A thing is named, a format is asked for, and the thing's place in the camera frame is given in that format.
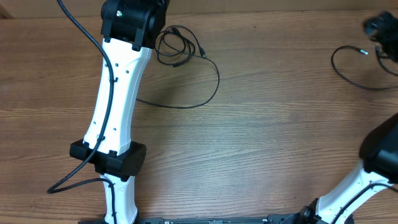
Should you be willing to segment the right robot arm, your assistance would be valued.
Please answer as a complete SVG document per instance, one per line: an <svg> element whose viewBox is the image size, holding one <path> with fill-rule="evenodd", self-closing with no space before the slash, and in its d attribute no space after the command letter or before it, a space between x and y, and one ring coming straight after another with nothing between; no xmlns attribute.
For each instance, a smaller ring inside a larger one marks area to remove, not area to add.
<svg viewBox="0 0 398 224"><path fill-rule="evenodd" d="M383 60L397 62L397 18L384 11L363 22L363 30L376 43L378 64L391 73ZM359 149L356 167L328 194L316 198L298 213L279 223L353 223L353 213L378 192L397 185L397 115L373 129Z"/></svg>

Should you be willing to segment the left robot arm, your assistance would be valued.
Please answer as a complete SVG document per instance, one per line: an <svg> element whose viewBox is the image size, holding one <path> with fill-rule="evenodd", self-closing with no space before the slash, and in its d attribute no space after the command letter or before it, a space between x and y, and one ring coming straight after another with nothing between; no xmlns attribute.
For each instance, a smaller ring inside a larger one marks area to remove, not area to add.
<svg viewBox="0 0 398 224"><path fill-rule="evenodd" d="M104 183L107 212L102 223L137 223L134 180L146 146L131 139L140 80L165 25L168 1L106 1L101 8L101 49L106 53L95 111L70 155L94 164Z"/></svg>

